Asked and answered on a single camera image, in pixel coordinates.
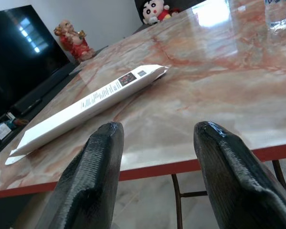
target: television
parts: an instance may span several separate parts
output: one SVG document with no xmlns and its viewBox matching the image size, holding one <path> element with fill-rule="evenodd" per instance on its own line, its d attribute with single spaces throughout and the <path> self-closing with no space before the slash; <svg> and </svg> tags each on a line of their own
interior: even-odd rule
<svg viewBox="0 0 286 229">
<path fill-rule="evenodd" d="M 24 97 L 31 99 L 26 103 L 30 106 L 38 99 L 32 92 L 49 78 L 56 79 L 69 63 L 31 5 L 0 11 L 0 116 Z M 39 96 L 46 90 L 40 88 Z"/>
</svg>

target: product box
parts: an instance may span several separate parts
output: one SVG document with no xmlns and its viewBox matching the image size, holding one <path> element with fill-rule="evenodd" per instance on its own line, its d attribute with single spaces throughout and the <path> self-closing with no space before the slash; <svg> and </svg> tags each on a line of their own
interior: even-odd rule
<svg viewBox="0 0 286 229">
<path fill-rule="evenodd" d="M 157 64 L 142 65 L 28 129 L 5 164 L 10 165 L 22 159 L 33 150 L 146 87 L 167 70 L 168 67 Z"/>
</svg>

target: tile floor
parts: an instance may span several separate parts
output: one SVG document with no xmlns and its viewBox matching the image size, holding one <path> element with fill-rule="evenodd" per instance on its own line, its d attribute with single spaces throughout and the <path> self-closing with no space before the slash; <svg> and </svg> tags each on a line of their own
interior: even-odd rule
<svg viewBox="0 0 286 229">
<path fill-rule="evenodd" d="M 280 160 L 286 179 L 286 159 Z M 266 165 L 273 171 L 271 162 Z M 204 189 L 201 172 L 178 174 L 181 192 Z M 36 195 L 14 228 L 34 228 L 49 193 Z M 184 229 L 217 229 L 208 197 L 182 199 Z M 112 229 L 176 229 L 174 188 L 171 176 L 119 183 Z"/>
</svg>

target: wall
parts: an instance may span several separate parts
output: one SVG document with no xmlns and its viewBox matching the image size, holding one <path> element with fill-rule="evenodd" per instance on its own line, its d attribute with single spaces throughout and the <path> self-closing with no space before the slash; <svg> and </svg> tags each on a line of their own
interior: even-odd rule
<svg viewBox="0 0 286 229">
<path fill-rule="evenodd" d="M 68 19 L 84 30 L 88 44 L 98 50 L 130 36 L 141 25 L 134 0 L 0 0 L 0 10 L 31 4 L 48 30 Z"/>
</svg>

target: marble table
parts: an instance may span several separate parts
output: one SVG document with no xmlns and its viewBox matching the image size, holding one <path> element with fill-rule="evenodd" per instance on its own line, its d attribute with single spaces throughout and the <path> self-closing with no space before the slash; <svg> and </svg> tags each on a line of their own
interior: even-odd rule
<svg viewBox="0 0 286 229">
<path fill-rule="evenodd" d="M 52 190 L 100 125 L 121 122 L 121 180 L 199 170 L 194 124 L 238 134 L 262 160 L 286 158 L 286 33 L 267 32 L 262 0 L 207 0 L 104 49 L 28 129 L 142 64 L 165 77 L 5 166 L 24 130 L 0 153 L 0 197 Z"/>
</svg>

